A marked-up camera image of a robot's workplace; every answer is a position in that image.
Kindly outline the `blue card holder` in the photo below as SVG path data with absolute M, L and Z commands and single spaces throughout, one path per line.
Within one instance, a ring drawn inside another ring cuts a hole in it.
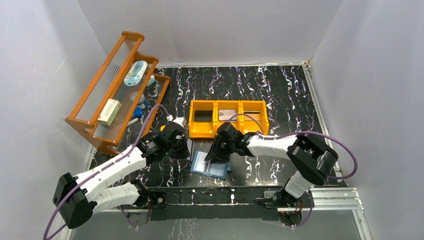
M 226 179 L 227 173 L 232 170 L 232 166 L 227 163 L 210 163 L 210 174 L 199 174 L 217 179 Z

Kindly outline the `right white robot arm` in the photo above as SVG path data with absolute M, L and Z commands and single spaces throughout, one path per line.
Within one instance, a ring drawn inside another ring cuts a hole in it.
M 339 155 L 321 140 L 317 132 L 297 133 L 293 140 L 284 136 L 268 136 L 259 132 L 242 133 L 232 124 L 224 123 L 216 132 L 205 160 L 211 164 L 226 163 L 230 155 L 269 156 L 290 160 L 296 167 L 279 193 L 261 205 L 266 208 L 294 207 L 300 198 L 315 186 L 328 180 Z

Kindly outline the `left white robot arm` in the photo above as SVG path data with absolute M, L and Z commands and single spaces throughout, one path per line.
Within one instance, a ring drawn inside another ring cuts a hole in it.
M 121 205 L 146 207 L 157 198 L 139 180 L 113 186 L 132 172 L 141 170 L 164 157 L 186 158 L 189 155 L 184 117 L 169 121 L 161 131 L 148 133 L 136 145 L 130 145 L 90 171 L 75 176 L 62 175 L 53 195 L 65 225 L 75 229 L 86 223 L 94 214 Z

